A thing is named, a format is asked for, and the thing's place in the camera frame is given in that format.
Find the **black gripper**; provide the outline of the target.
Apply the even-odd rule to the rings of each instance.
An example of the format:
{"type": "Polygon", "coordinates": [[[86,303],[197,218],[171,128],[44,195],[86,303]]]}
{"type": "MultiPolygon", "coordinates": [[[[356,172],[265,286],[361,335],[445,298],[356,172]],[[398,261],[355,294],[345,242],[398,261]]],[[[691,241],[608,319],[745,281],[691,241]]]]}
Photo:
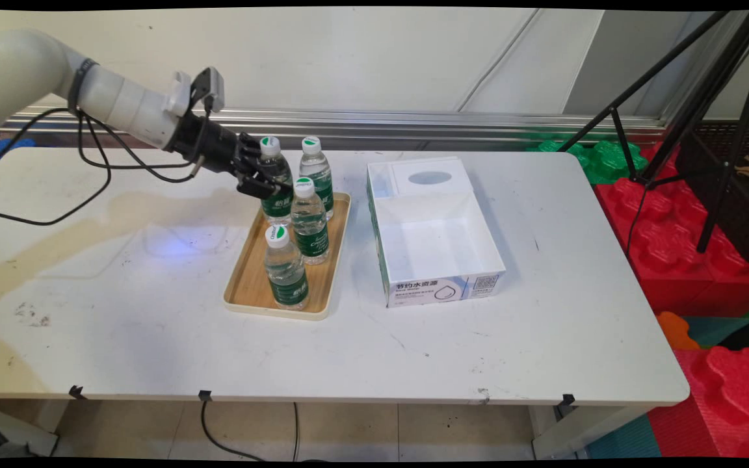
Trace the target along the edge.
{"type": "Polygon", "coordinates": [[[176,130],[166,145],[190,163],[204,158],[202,168],[214,173],[227,172],[237,177],[241,194],[265,200],[275,195],[292,195],[289,183],[279,183],[262,172],[253,172],[250,162],[261,159],[261,143],[248,133],[235,133],[207,116],[188,110],[177,121],[176,130]]]}

